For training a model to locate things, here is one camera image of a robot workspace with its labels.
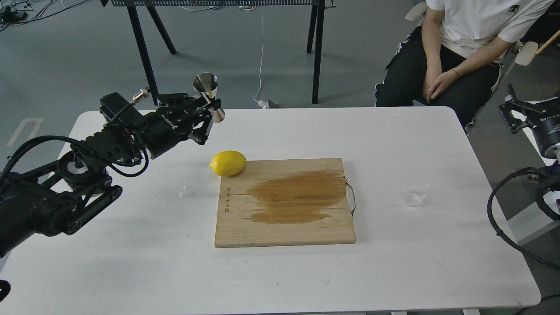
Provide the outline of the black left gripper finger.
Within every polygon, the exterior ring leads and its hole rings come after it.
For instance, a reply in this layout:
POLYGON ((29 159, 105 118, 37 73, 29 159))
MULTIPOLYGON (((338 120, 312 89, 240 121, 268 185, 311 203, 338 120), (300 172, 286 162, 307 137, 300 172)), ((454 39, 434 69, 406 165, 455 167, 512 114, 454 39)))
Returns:
POLYGON ((202 126, 194 128, 190 134, 188 139, 193 140, 198 145, 204 145, 208 140, 210 130, 213 126, 213 118, 212 117, 204 117, 202 122, 202 126))
POLYGON ((189 96, 186 92, 179 92, 160 94, 157 97, 157 103, 157 110, 198 110, 204 106, 208 106, 210 102, 202 96, 194 98, 189 96))

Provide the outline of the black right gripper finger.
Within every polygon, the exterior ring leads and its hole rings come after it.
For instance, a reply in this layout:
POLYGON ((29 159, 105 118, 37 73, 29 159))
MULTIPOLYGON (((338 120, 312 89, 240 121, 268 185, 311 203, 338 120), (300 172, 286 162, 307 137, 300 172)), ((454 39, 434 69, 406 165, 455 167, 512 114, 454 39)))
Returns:
POLYGON ((532 110, 532 103, 518 99, 511 84, 508 84, 507 91, 508 96, 504 99, 505 102, 499 106, 499 110, 511 134, 516 134, 523 128, 531 127, 532 124, 515 118, 512 112, 515 111, 526 116, 527 111, 532 110))

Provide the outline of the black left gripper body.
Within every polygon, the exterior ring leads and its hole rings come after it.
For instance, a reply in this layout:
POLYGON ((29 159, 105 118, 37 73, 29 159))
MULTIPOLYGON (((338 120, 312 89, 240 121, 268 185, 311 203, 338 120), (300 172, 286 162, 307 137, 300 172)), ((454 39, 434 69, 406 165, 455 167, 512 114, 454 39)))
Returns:
POLYGON ((189 140, 190 132, 202 126, 204 108, 198 110, 155 110, 142 116, 141 142, 156 159, 179 142, 189 140))

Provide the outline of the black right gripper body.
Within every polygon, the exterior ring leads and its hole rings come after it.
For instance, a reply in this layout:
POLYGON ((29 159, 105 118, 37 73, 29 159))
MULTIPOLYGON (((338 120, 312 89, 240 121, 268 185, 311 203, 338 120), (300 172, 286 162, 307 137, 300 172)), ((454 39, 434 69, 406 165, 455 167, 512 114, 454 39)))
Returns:
POLYGON ((536 105, 546 112, 529 111, 527 124, 532 130, 540 155, 546 159, 556 159, 560 143, 560 102, 546 100, 536 105))

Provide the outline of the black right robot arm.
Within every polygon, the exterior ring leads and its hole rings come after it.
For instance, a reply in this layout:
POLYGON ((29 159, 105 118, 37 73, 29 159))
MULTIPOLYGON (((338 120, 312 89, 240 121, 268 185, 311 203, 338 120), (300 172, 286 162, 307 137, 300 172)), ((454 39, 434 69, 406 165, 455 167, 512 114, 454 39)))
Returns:
POLYGON ((559 227, 559 94, 540 101, 525 101, 516 96, 512 85, 499 111, 512 134, 522 134, 542 158, 542 165, 526 167, 508 174, 492 189, 486 211, 495 234, 527 259, 559 272, 559 263, 531 253, 526 245, 559 227), (521 190, 522 202, 507 214, 502 227, 494 215, 494 200, 512 197, 521 190))

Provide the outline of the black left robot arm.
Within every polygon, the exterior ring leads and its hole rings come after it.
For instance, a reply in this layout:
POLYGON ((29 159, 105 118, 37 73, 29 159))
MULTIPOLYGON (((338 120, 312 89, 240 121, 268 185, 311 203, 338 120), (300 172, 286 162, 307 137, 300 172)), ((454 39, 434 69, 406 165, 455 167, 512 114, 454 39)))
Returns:
POLYGON ((1 172, 1 257, 36 233, 73 235, 121 196, 123 188, 112 185, 108 169, 138 177, 150 159, 179 142, 204 145, 215 118, 224 114, 213 92, 197 98, 162 95, 156 110, 141 114, 134 105, 149 94, 142 90, 130 101, 117 92, 108 94, 100 100, 105 118, 101 131, 82 141, 54 135, 31 138, 9 157, 1 172), (70 151, 33 170, 13 170, 31 149, 48 141, 66 142, 70 151))

